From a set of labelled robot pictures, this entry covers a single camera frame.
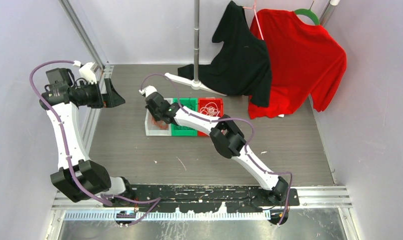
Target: white string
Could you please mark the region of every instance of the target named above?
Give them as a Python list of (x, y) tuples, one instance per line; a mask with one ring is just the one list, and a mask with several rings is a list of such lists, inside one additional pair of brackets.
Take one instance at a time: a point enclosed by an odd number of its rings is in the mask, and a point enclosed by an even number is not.
[(216, 103), (209, 102), (204, 107), (200, 108), (200, 113), (210, 117), (218, 117), (221, 111), (219, 110), (218, 105), (216, 105)]

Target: green hanger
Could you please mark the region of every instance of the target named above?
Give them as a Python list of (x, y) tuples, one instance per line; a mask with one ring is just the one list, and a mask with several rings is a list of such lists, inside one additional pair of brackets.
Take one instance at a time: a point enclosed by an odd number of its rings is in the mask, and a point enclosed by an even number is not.
[(306, 16), (308, 18), (310, 18), (310, 20), (312, 20), (312, 22), (315, 25), (319, 25), (320, 24), (320, 20), (318, 19), (318, 17), (316, 16), (316, 14), (311, 11), (312, 6), (314, 5), (315, 0), (313, 0), (312, 5), (310, 5), (309, 9), (304, 9), (304, 8), (300, 8), (294, 11), (294, 13), (296, 15), (303, 15)]

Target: white bin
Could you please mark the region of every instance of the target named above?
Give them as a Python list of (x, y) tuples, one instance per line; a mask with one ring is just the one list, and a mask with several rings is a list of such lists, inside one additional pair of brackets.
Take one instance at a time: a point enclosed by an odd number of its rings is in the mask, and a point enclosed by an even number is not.
[[(165, 98), (170, 104), (174, 101), (173, 98)], [(167, 125), (167, 129), (161, 129), (152, 123), (153, 116), (150, 114), (149, 110), (145, 113), (145, 135), (146, 136), (172, 136), (172, 127)]]

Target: hanger hook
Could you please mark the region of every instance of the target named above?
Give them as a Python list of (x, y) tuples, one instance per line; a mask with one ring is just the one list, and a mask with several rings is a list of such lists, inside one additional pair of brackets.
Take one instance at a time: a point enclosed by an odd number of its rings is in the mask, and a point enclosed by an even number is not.
[(314, 5), (314, 3), (315, 3), (315, 0), (312, 0), (312, 4), (310, 5), (309, 10), (311, 10), (311, 8)]

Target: metal pole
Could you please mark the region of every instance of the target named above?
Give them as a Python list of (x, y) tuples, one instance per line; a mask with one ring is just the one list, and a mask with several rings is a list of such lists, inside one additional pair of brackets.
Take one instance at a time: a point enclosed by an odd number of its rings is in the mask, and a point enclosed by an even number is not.
[(323, 10), (323, 13), (319, 18), (319, 23), (322, 26), (324, 26), (328, 22), (328, 19), (330, 19), (331, 15), (334, 12), (334, 9), (336, 8), (337, 4), (339, 4), (339, 2), (340, 0), (329, 0), (328, 4), (326, 5), (325, 9)]
[(199, 83), (199, 21), (200, 0), (194, 0), (194, 83)]
[(91, 54), (92, 58), (94, 61), (102, 68), (105, 67), (102, 59), (100, 58), (99, 54), (96, 51), (96, 48), (94, 48), (93, 43), (90, 40), (90, 37), (88, 36), (87, 32), (85, 32), (84, 26), (82, 25), (81, 21), (79, 20), (76, 12), (74, 11), (74, 8), (72, 7), (71, 3), (69, 0), (58, 0), (63, 7), (64, 11), (66, 12), (67, 16), (69, 17), (70, 21), (72, 22), (72, 25), (75, 27), (76, 31), (78, 32), (79, 36), (81, 37), (84, 45), (88, 49), (88, 52)]

